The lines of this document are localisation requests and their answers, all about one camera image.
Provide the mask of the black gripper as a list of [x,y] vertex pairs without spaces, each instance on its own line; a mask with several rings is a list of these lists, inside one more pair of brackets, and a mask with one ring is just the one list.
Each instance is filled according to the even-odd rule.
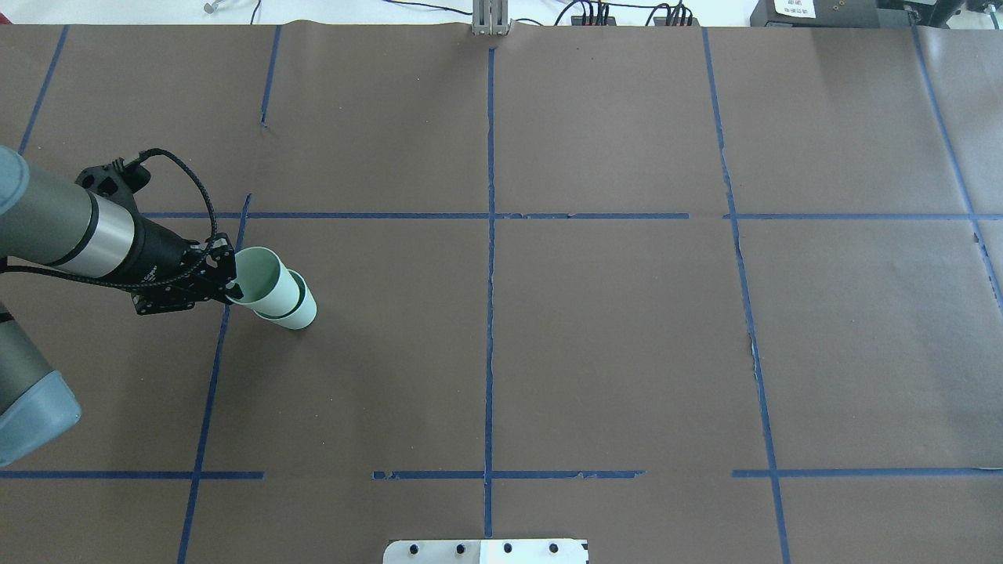
[[232,305],[244,298],[237,278],[235,250],[226,234],[216,234],[204,248],[150,220],[139,223],[136,259],[125,269],[125,284],[139,315],[193,309],[201,302]]

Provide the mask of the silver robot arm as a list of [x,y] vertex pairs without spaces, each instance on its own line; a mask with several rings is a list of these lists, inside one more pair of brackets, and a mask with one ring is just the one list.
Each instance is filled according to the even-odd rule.
[[[135,195],[150,181],[146,161],[165,157],[194,183],[210,221],[204,242],[141,215]],[[139,315],[230,303],[235,250],[219,231],[204,183],[164,149],[83,170],[67,181],[18,151],[1,150],[2,272],[128,292]],[[2,310],[3,465],[28,456],[79,422],[81,408],[60,371],[11,312]]]

